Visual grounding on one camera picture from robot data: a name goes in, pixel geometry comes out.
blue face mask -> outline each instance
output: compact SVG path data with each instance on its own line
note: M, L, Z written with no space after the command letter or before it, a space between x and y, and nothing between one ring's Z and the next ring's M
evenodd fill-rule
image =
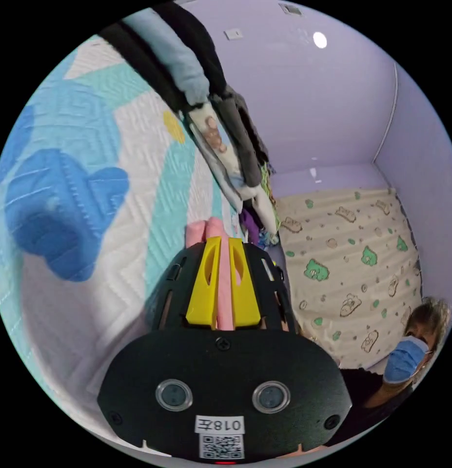
M408 381L416 373L428 350L429 346L424 341L414 336L405 336L388 356L384 382L401 384Z

mattress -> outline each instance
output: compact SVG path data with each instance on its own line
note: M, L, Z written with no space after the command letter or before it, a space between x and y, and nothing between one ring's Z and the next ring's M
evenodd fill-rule
M371 368L421 303L419 256L393 189L277 200L294 315L341 368Z
M20 114L0 159L0 313L32 376L84 428L126 445L96 403L103 375L149 331L185 225L211 216L242 236L181 122L100 37Z

black border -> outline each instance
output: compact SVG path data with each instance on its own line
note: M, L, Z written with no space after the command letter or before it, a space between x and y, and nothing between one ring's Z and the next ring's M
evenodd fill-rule
M104 26L153 3L160 2L120 2L117 8L76 0L39 8L0 4L0 154L30 95L69 52ZM305 2L366 35L401 64L427 95L452 139L451 5L446 1L409 7L395 1ZM107 447L56 407L21 362L1 317L0 452L15 464L107 461L142 466ZM394 416L316 466L344 458L350 464L370 466L416 464L428 458L442 461L451 453L452 331L432 370Z

hair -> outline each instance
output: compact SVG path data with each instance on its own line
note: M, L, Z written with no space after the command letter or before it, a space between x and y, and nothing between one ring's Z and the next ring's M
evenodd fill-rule
M443 299L426 297L422 304L416 307L410 315L406 324L405 333L415 323L428 325L432 333L435 334L435 342L432 351L437 351L439 344L445 337L450 319L450 306Z

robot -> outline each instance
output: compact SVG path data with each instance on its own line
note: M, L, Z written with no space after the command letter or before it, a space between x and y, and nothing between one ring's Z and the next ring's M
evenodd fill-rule
M122 349L103 380L105 419L136 447L204 463L324 445L351 408L338 365L299 334L269 255L240 239L229 239L235 329L216 329L220 245L212 237L173 259L152 331Z

